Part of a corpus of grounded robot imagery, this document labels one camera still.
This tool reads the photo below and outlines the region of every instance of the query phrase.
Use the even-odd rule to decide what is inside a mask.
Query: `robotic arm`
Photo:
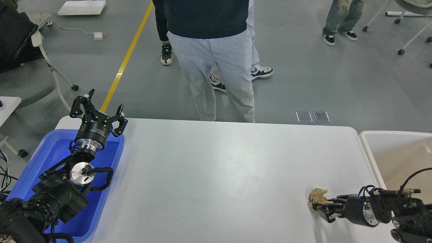
[[[410,178],[429,169],[432,168],[418,171]],[[420,193],[419,189],[404,189],[410,178],[398,191],[368,185],[362,187],[358,194],[339,195],[328,200],[328,204],[312,202],[312,208],[329,223],[338,217],[368,227],[391,221],[396,228],[390,233],[397,242],[432,243],[432,205],[425,205],[422,200],[411,197],[414,193]]]
[[[110,185],[113,169],[93,168],[90,163],[96,152],[105,148],[109,133],[115,137],[123,133],[127,119],[121,113],[123,105],[113,117],[97,111],[91,103],[94,91],[76,97],[73,102],[70,116],[82,119],[82,123],[69,147],[71,154],[39,176],[41,181],[32,189],[35,195],[27,202],[12,198],[0,204],[0,243],[51,243],[55,239],[73,243],[70,235],[55,233],[57,220],[66,223],[89,203],[87,193],[102,191]],[[83,116],[80,105],[85,110]],[[113,129],[115,121],[119,126]],[[96,173],[108,173],[102,187],[93,186]],[[49,226],[51,233],[44,233]]]

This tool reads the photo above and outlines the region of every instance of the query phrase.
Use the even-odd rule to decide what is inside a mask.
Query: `power adapter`
[[[93,40],[103,40],[103,39],[104,39],[104,33],[102,32],[93,33]]]

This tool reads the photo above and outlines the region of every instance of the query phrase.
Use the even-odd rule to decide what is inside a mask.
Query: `sneaker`
[[[171,65],[171,53],[172,47],[171,44],[162,44],[162,55],[161,55],[161,63],[165,66]]]
[[[212,75],[210,75],[210,83],[212,83],[214,90],[219,90],[222,93],[226,93],[225,84],[223,82],[220,83],[214,82],[212,79]]]
[[[357,35],[354,33],[354,31],[350,30],[348,32],[342,32],[348,39],[355,41],[357,40]]]
[[[334,45],[334,36],[333,35],[323,35],[324,36],[324,42],[327,45]]]
[[[269,77],[273,74],[273,71],[271,67],[261,67],[260,65],[253,66],[251,68],[252,80]]]

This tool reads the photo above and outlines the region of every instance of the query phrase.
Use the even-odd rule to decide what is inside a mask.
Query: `white box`
[[[432,134],[408,131],[364,131],[360,140],[378,186],[398,190],[414,172],[432,167]],[[413,177],[405,188],[421,189],[412,197],[432,203],[432,171]]]
[[[57,15],[98,15],[105,7],[105,0],[66,1]]]

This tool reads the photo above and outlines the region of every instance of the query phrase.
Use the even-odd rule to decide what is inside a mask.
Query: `chair wheel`
[[[26,150],[24,150],[24,149],[18,150],[18,156],[20,156],[21,158],[27,157],[28,154],[29,153]]]
[[[390,235],[393,237],[393,239],[397,242],[403,242],[403,239],[399,233],[399,230],[394,229],[394,230],[390,230]]]

